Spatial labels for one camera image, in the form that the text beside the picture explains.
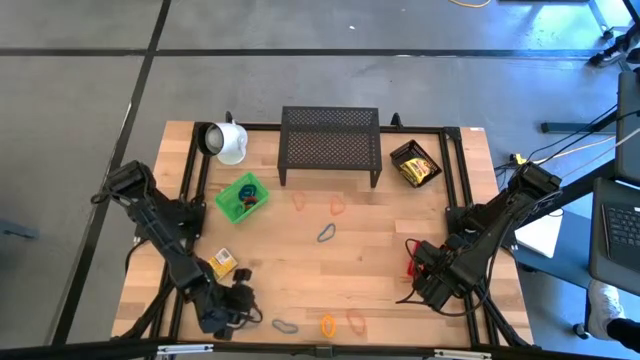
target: wooden table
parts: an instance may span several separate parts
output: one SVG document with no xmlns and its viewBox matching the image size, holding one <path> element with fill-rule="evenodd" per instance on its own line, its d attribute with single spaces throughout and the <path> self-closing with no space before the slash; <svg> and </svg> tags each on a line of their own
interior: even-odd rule
<svg viewBox="0 0 640 360">
<path fill-rule="evenodd" d="M 192 128 L 192 122 L 182 121 L 168 122 L 165 128 L 154 174 L 158 188 L 169 198 L 177 197 L 179 192 Z M 483 203 L 497 194 L 487 139 L 481 128 L 462 128 L 461 132 L 473 199 Z M 444 208 L 448 200 L 442 174 L 424 187 L 413 189 L 393 168 L 388 154 L 415 139 L 442 165 L 438 136 L 381 134 L 383 171 L 377 187 L 371 189 L 368 173 L 333 170 L 290 170 L 287 186 L 281 187 L 276 168 L 279 135 L 277 131 L 249 131 L 247 157 L 241 164 L 226 166 L 214 158 L 209 168 L 208 210 L 195 252 L 208 260 L 226 247 L 239 260 L 240 267 L 252 269 L 249 285 L 255 289 L 256 301 L 264 313 L 261 324 L 249 324 L 237 331 L 233 341 L 469 346 L 464 317 L 446 318 L 426 306 L 395 304 L 411 290 L 405 239 L 427 239 L 434 245 L 444 242 Z M 450 148 L 451 162 L 456 164 L 453 144 Z M 195 169 L 199 169 L 199 162 L 200 155 Z M 457 167 L 453 168 L 458 202 L 462 205 Z M 270 198 L 244 222 L 233 225 L 216 209 L 214 198 L 248 171 L 266 186 Z M 194 171 L 190 194 L 195 192 L 196 177 Z M 297 199 L 304 194 L 301 211 L 296 209 L 294 194 Z M 334 210 L 343 203 L 344 211 L 333 216 L 331 203 Z M 329 223 L 336 225 L 335 237 L 318 243 L 318 234 Z M 162 258 L 150 244 L 132 256 L 113 335 L 128 330 L 156 295 L 162 266 Z M 230 281 L 230 276 L 222 279 L 226 285 Z M 491 294 L 518 334 L 531 342 L 516 265 L 502 250 L 496 259 Z M 161 334 L 167 333 L 172 308 L 169 305 L 165 310 Z M 365 334 L 352 331 L 346 317 L 348 310 L 365 318 Z M 464 307 L 461 300 L 452 298 L 444 310 L 458 312 Z M 332 339 L 321 332 L 320 320 L 325 314 L 336 319 L 337 331 Z M 477 316 L 480 337 L 486 343 L 481 310 Z M 274 318 L 295 323 L 300 331 L 295 335 L 280 333 L 271 326 Z M 184 307 L 179 338 L 213 341 L 211 334 L 200 331 L 192 304 Z"/>
</svg>

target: person's foot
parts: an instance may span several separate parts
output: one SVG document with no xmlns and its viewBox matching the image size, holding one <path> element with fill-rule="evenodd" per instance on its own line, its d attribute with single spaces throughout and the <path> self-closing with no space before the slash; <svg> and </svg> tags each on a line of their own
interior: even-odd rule
<svg viewBox="0 0 640 360">
<path fill-rule="evenodd" d="M 607 325 L 614 319 L 624 319 L 618 289 L 598 280 L 591 280 L 587 289 L 591 313 L 587 329 L 596 339 L 613 340 L 607 334 Z"/>
</svg>

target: gray floor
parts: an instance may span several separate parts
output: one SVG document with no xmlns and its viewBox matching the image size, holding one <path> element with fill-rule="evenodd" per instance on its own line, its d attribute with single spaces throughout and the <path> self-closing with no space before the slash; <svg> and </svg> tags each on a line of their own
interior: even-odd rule
<svg viewBox="0 0 640 360">
<path fill-rule="evenodd" d="M 0 46 L 146 47 L 160 3 L 6 0 Z M 629 21 L 621 1 L 599 5 L 610 25 Z M 586 49 L 602 46 L 598 34 L 584 4 L 174 0 L 160 47 Z M 140 64 L 135 57 L 0 57 L 0 218 L 41 232 L 35 241 L 2 237 L 0 285 L 10 290 L 0 298 L 1 348 L 45 339 Z M 383 119 L 397 111 L 410 125 L 485 127 L 498 165 L 509 153 L 527 155 L 557 139 L 540 134 L 540 122 L 591 120 L 608 109 L 618 72 L 582 60 L 156 58 L 125 160 L 152 165 L 167 120 L 217 121 L 229 110 L 241 121 L 277 122 L 283 105 L 327 105 L 378 107 Z M 562 175 L 602 149 L 549 169 Z M 589 200 L 571 210 L 588 216 Z M 121 209 L 111 208 L 72 341 L 108 338 L 132 232 Z M 582 320 L 584 290 L 544 274 L 523 273 L 521 283 L 538 345 L 637 356 L 568 333 Z M 637 297 L 623 294 L 624 304 L 640 318 Z"/>
</svg>

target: green plastic bin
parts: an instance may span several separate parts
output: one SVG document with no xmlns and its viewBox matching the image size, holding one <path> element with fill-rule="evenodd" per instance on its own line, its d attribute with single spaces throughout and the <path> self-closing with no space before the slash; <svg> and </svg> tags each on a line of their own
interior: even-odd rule
<svg viewBox="0 0 640 360">
<path fill-rule="evenodd" d="M 244 204 L 238 198 L 238 193 L 243 186 L 247 184 L 255 185 L 256 198 L 258 202 L 251 207 L 251 209 L 244 211 Z M 222 210 L 224 215 L 231 221 L 232 224 L 238 224 L 242 220 L 246 219 L 252 212 L 262 206 L 269 199 L 269 192 L 260 183 L 260 180 L 249 172 L 243 175 L 240 179 L 234 181 L 228 188 L 222 190 L 220 194 L 216 196 L 216 204 L 218 208 Z"/>
</svg>

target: metal mesh stand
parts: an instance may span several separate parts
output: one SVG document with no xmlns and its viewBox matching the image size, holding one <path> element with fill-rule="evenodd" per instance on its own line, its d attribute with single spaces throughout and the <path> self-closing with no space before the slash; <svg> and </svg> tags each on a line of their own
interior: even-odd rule
<svg viewBox="0 0 640 360">
<path fill-rule="evenodd" d="M 280 185 L 287 169 L 365 170 L 375 187 L 382 160 L 375 108 L 283 107 Z"/>
</svg>

